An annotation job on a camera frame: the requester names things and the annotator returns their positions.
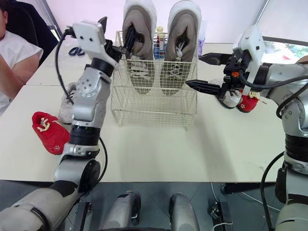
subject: bottle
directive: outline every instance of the bottle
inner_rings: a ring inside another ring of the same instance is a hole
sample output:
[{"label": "bottle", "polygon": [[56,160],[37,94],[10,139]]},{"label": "bottle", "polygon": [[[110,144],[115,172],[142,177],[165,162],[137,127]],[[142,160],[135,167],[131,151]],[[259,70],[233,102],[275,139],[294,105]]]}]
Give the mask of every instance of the bottle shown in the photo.
[{"label": "bottle", "polygon": [[[164,28],[162,26],[158,26],[156,28],[157,32],[163,32]],[[158,34],[157,35],[157,43],[158,43],[158,47],[159,47],[159,58],[163,59],[165,56],[165,51],[164,51],[164,47],[165,47],[165,35],[162,34]]]}]

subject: blue scissors handle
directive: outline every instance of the blue scissors handle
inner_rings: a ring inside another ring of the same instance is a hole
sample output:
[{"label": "blue scissors handle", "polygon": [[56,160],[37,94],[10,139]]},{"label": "blue scissors handle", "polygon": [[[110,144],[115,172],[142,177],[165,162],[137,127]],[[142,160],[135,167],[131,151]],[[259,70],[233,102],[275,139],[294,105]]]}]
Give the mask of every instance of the blue scissors handle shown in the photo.
[{"label": "blue scissors handle", "polygon": [[84,55],[85,53],[80,47],[74,47],[68,52],[68,54],[72,56],[74,55],[81,56],[81,55]]}]

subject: red shoe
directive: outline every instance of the red shoe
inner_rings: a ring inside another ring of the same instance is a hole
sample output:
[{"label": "red shoe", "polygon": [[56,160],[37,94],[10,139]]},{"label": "red shoe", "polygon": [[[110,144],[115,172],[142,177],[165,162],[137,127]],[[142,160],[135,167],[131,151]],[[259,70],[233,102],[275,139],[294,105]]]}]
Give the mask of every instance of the red shoe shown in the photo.
[{"label": "red shoe", "polygon": [[250,92],[248,95],[242,95],[240,103],[237,105],[237,109],[244,113],[251,112],[256,107],[258,101],[259,97],[255,92]]},{"label": "red shoe", "polygon": [[57,117],[35,112],[32,116],[32,128],[48,152],[54,155],[62,154],[64,144],[69,141],[69,133],[58,122]]}]

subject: window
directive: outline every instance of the window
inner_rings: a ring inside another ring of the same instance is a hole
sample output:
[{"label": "window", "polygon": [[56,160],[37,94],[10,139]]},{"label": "window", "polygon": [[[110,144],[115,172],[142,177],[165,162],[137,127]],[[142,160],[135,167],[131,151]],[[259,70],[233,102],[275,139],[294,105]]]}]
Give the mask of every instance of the window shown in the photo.
[{"label": "window", "polygon": [[273,41],[264,41],[266,50],[262,58],[264,63],[294,64],[308,55],[308,46]]}]

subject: gray floor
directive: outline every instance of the gray floor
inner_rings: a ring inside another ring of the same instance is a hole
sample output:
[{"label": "gray floor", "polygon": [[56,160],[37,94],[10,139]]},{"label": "gray floor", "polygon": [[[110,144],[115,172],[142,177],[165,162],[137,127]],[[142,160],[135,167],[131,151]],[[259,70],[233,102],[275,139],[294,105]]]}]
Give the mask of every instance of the gray floor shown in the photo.
[{"label": "gray floor", "polygon": [[[12,205],[24,195],[35,190],[35,187],[0,180],[0,211]],[[223,195],[220,185],[214,184],[217,198],[227,201],[233,220],[234,231],[267,231],[264,211],[261,204],[245,195]],[[200,229],[211,231],[213,222],[208,215],[208,201],[214,200],[210,183],[100,183],[90,194],[92,198],[92,220],[90,230],[99,228],[101,220],[116,197],[127,190],[141,194],[141,221],[139,227],[156,227],[169,229],[168,203],[173,193],[181,192],[190,200],[198,218]],[[274,188],[266,188],[267,202],[278,209],[282,204],[275,198]],[[259,190],[247,192],[260,200]],[[65,221],[65,230],[73,231],[75,206]],[[275,224],[278,212],[270,210],[272,222]]]}]

